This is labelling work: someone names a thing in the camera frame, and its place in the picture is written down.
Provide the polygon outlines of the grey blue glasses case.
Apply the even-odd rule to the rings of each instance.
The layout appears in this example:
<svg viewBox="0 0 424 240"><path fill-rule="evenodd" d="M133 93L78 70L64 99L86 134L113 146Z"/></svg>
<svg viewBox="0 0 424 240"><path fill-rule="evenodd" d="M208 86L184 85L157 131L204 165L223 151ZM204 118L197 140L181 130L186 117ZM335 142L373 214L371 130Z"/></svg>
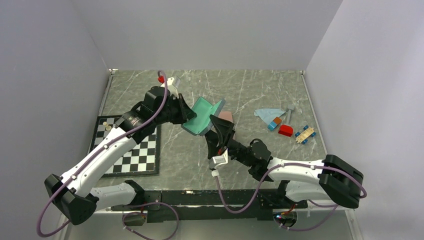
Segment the grey blue glasses case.
<svg viewBox="0 0 424 240"><path fill-rule="evenodd" d="M193 136L204 136L213 126L210 115L218 117L225 103L226 100L222 98L212 104L200 96L191 108L196 113L196 117L183 123L181 128Z"/></svg>

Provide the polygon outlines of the pink glasses case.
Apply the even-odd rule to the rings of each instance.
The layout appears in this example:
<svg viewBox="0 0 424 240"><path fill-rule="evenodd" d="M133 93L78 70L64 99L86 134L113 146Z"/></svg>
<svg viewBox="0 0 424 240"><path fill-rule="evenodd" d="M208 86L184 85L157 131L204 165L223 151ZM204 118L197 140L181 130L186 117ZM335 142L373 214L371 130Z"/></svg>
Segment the pink glasses case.
<svg viewBox="0 0 424 240"><path fill-rule="evenodd" d="M220 118L220 120L217 121L219 125L222 125L224 121L231 122L232 124L234 123L231 111L221 111L217 117ZM236 140L236 130L234 125L232 126L232 132L232 139Z"/></svg>

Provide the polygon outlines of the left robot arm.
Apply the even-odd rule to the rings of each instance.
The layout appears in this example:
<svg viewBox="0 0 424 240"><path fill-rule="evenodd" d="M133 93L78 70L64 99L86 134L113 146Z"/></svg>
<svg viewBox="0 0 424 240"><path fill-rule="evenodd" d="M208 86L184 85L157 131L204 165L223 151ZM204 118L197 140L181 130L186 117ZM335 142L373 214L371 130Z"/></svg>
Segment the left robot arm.
<svg viewBox="0 0 424 240"><path fill-rule="evenodd" d="M196 117L182 94L154 86L144 100L121 115L105 139L74 168L44 181L53 204L73 225L89 219L94 212L123 205L139 209L145 202L145 190L133 180L119 185L96 188L97 181L125 153L153 134L164 123L180 125Z"/></svg>

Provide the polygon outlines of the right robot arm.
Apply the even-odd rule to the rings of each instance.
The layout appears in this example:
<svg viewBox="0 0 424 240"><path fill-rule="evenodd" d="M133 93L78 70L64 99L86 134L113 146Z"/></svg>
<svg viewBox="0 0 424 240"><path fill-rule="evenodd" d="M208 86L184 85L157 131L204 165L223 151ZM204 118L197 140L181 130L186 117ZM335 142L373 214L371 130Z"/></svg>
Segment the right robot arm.
<svg viewBox="0 0 424 240"><path fill-rule="evenodd" d="M273 157L259 138L253 139L248 146L236 141L232 122L215 115L210 115L208 120L213 129L204 137L213 177L219 176L219 168L237 161L260 183L280 184L275 199L282 208L306 200L327 200L344 208L357 209L360 200L368 195L363 187L363 173L334 154L312 161Z"/></svg>

